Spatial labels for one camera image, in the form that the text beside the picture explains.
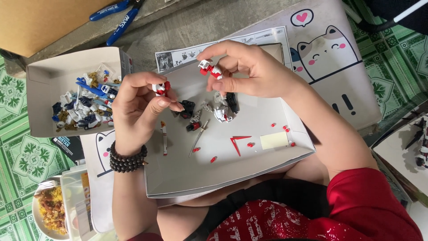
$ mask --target sword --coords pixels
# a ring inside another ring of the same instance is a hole
[[[191,156],[191,155],[192,155],[192,153],[193,153],[193,149],[195,148],[196,143],[197,143],[197,142],[198,142],[198,140],[199,140],[199,137],[201,137],[202,132],[205,130],[205,126],[207,126],[208,121],[209,121],[209,120],[207,120],[207,121],[205,122],[204,126],[202,126],[202,127],[201,127],[201,131],[199,132],[198,137],[196,137],[195,143],[193,143],[192,149],[190,150],[189,158],[190,158],[190,156]]]

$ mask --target instruction manual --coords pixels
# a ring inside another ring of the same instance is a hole
[[[282,51],[284,55],[284,65],[289,69],[293,69],[291,63],[290,48],[288,47],[288,37],[285,26],[273,27],[265,30],[257,31],[254,33],[221,39],[218,41],[208,42],[200,45],[195,45],[188,48],[181,48],[170,51],[156,52],[156,63],[158,65],[158,72],[169,70],[173,67],[179,66],[181,64],[193,61],[196,59],[196,56],[202,52],[206,47],[209,47],[215,43],[224,41],[224,40],[233,40],[237,42],[242,42],[248,45],[256,44],[272,44],[272,43],[281,43]]]

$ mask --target cat face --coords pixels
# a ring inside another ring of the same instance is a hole
[[[96,144],[97,144],[97,152],[98,157],[100,159],[101,167],[104,172],[107,172],[111,170],[110,168],[110,147],[113,144],[113,141],[116,139],[115,132],[112,131],[108,133],[107,135],[103,133],[98,133],[96,138]]]
[[[310,43],[298,43],[297,50],[303,67],[314,81],[358,62],[357,55],[349,41],[339,29],[331,25],[327,27],[324,35]]]
[[[298,76],[302,77],[306,82],[312,82],[312,78],[306,72],[306,69],[303,68],[303,64],[300,60],[299,53],[294,48],[290,48],[291,60],[293,61],[293,71]]]

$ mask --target fingernail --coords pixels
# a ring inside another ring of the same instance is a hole
[[[223,82],[216,82],[213,84],[213,89],[218,90],[218,91],[223,91],[224,89],[224,85]]]
[[[163,99],[160,99],[160,100],[158,100],[158,105],[160,106],[160,107],[167,107],[168,105],[169,105],[169,103],[168,102],[166,102],[165,100],[163,100]]]

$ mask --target plastic container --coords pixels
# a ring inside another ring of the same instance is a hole
[[[83,238],[80,238],[78,225],[81,225],[81,228],[84,227],[84,229],[89,230],[89,223],[77,222],[76,206],[79,206],[79,204],[81,206],[82,203],[85,203],[81,178],[81,175],[84,173],[87,173],[86,165],[75,166],[70,168],[70,171],[63,172],[60,179],[67,230],[71,241],[87,241],[97,234],[95,230],[92,230],[86,232]]]

